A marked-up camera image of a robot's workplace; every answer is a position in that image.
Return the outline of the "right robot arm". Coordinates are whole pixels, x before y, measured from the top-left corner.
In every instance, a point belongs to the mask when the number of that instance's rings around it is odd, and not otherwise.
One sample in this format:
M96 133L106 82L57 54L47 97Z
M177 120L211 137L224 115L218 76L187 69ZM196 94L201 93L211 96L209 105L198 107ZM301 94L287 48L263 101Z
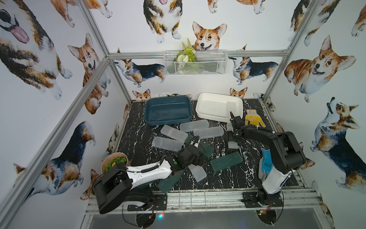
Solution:
M253 140L263 144L259 162L258 178L261 185L255 195L243 195L244 203L270 205L280 196L282 186L291 175L306 163L306 157L292 132L275 132L265 127L250 124L231 111L229 125L233 133L229 138L237 143Z

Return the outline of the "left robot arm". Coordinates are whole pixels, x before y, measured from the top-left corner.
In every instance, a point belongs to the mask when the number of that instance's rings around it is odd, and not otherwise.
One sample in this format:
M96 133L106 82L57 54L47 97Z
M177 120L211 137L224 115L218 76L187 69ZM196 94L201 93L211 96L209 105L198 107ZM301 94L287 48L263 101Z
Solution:
M201 166L204 158L198 147L187 145L172 155L164 156L159 162L145 166L116 164L100 175L92 185L99 213L109 213L120 205L150 210L156 203L156 198L147 187L148 184L176 177L184 173L189 165Z

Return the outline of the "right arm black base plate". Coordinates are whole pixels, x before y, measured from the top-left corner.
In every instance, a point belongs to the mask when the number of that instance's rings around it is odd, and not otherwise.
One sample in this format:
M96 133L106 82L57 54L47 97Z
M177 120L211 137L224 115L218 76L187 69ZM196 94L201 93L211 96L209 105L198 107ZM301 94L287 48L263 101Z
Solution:
M263 190L258 190L257 192L243 192L241 202L243 202L247 208L268 208L269 206L282 207L284 204L280 192L267 194Z

